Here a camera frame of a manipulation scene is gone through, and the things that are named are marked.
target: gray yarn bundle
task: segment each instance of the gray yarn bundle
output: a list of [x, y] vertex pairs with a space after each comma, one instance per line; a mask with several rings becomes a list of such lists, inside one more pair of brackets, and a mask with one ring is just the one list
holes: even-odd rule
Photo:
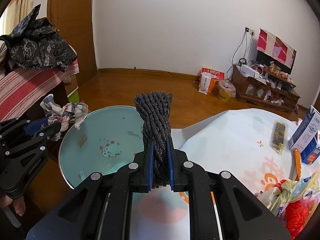
[[151, 92], [137, 95], [134, 99], [136, 109], [144, 121], [143, 146], [146, 151], [148, 140], [154, 142], [154, 167], [152, 187], [169, 184], [166, 142], [171, 136], [169, 123], [172, 94]]

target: silver screw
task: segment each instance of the silver screw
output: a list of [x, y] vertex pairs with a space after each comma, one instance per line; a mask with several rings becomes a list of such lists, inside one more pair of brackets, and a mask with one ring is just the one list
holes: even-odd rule
[[183, 164], [183, 166], [185, 166], [186, 168], [192, 168], [193, 163], [192, 163], [192, 162], [185, 162], [185, 163]]
[[129, 169], [135, 170], [138, 167], [139, 167], [139, 164], [137, 164], [137, 163], [130, 163], [129, 164]]
[[101, 175], [98, 172], [92, 173], [91, 176], [90, 176], [90, 178], [93, 179], [93, 180], [100, 179], [100, 177], [101, 177]]
[[229, 179], [229, 178], [231, 177], [231, 174], [230, 174], [230, 172], [228, 172], [228, 171], [223, 171], [223, 172], [221, 173], [221, 177], [223, 177], [223, 178], [225, 178], [225, 179]]

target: electrical outlet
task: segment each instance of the electrical outlet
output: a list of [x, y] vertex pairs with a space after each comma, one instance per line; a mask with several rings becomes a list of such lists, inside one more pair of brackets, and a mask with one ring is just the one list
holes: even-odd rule
[[245, 32], [250, 33], [250, 35], [252, 35], [252, 36], [255, 35], [255, 31], [253, 29], [248, 28], [248, 27], [245, 28]]

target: beige curtain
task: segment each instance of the beige curtain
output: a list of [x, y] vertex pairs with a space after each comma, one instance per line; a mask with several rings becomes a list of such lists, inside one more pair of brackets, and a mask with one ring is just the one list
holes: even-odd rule
[[0, 18], [0, 35], [10, 34], [33, 9], [33, 0], [11, 0]]

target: striped blanket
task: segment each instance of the striped blanket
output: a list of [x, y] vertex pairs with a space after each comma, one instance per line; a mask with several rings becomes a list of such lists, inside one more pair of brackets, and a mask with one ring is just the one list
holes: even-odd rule
[[57, 68], [24, 70], [18, 68], [0, 80], [0, 122], [21, 117], [36, 101], [68, 76], [79, 73], [78, 60], [65, 72]]

